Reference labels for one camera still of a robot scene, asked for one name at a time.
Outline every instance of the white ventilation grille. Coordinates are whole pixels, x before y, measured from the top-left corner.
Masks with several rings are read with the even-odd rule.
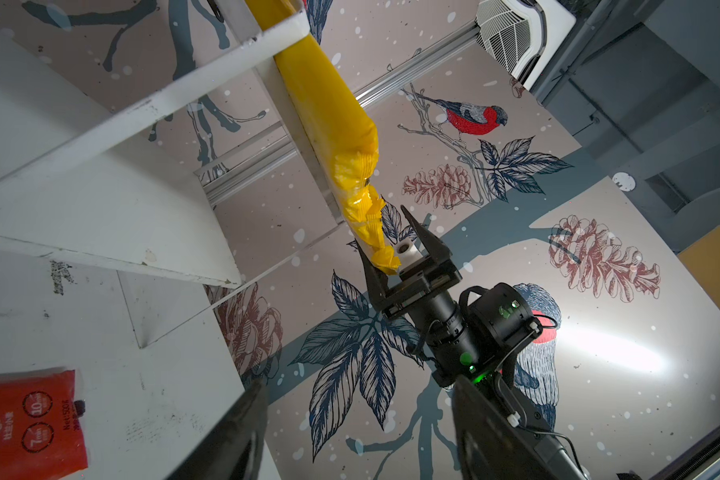
[[[478,6],[480,45],[509,72],[530,48],[528,20],[509,9],[501,0],[483,0]]]

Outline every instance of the white shelf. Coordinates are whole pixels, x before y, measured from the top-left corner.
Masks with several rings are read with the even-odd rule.
[[[69,271],[76,283],[63,280],[58,295],[47,260],[0,252],[0,374],[77,371],[88,468],[68,478],[161,480],[244,389],[210,310],[143,350],[131,321],[158,335],[208,298],[196,283],[133,275],[124,295],[114,270]],[[259,478],[280,479],[269,452],[261,469]]]
[[[248,11],[242,0],[232,0],[227,4]],[[303,10],[264,32],[258,31],[255,20],[253,25],[255,27],[250,24],[246,26],[248,32],[253,32],[252,35],[216,60],[1,177],[0,209],[19,197],[35,192],[48,180],[138,134],[160,118],[207,94],[217,85],[267,59],[271,60],[274,54],[309,34],[309,23]]]
[[[0,35],[0,250],[242,283],[197,178],[138,134],[309,34],[303,10],[261,32],[229,5],[247,12],[238,46],[117,114]]]
[[[224,21],[230,27],[232,34],[238,42],[240,42],[242,38],[247,38],[251,34],[255,33],[257,27],[254,27],[253,25],[258,26],[258,24],[256,23],[253,14],[251,14],[251,11],[242,2],[242,0],[216,0],[216,3],[219,5],[219,9],[224,15]],[[296,0],[296,3],[294,3],[295,8],[301,8],[301,11],[304,12],[302,5],[299,4],[300,2]],[[282,76],[280,75],[280,71],[277,69],[277,65],[275,65],[274,58],[270,57],[259,63],[254,69],[254,72],[256,72],[256,75],[258,76],[259,82],[264,86],[264,91],[266,92],[269,101],[275,107],[288,137],[296,146],[302,159],[304,159],[304,163],[307,165],[307,168],[309,168],[309,173],[315,180],[315,184],[320,190],[323,199],[326,201],[328,209],[331,211],[334,220],[336,220],[337,224],[340,224],[344,221],[341,209],[338,207],[338,203],[336,203],[336,198],[333,197],[331,187],[328,186],[326,174],[317,159],[317,155],[315,155],[315,150],[312,148],[312,144],[307,138],[307,133],[304,131],[304,125],[298,117],[296,107],[294,107],[293,102],[291,102],[291,98],[286,90],[286,84],[282,80]],[[251,176],[250,178],[252,181],[257,177]]]

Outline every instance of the red bird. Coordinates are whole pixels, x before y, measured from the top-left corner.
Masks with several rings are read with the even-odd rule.
[[[481,107],[480,105],[461,103],[457,101],[434,100],[418,94],[423,100],[440,105],[448,114],[448,121],[459,130],[461,134],[485,135],[499,125],[507,124],[507,112],[496,105]]]

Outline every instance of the yellow plastic bag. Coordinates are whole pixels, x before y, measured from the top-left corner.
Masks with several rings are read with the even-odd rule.
[[[246,3],[262,30],[296,13],[288,0]],[[275,55],[275,63],[358,244],[377,268],[396,273],[400,259],[382,230],[384,199],[369,183],[378,161],[376,125],[311,35]]]

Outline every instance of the red snack bag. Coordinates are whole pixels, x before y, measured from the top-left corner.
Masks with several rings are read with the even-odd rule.
[[[0,480],[56,480],[87,466],[74,370],[0,383]]]

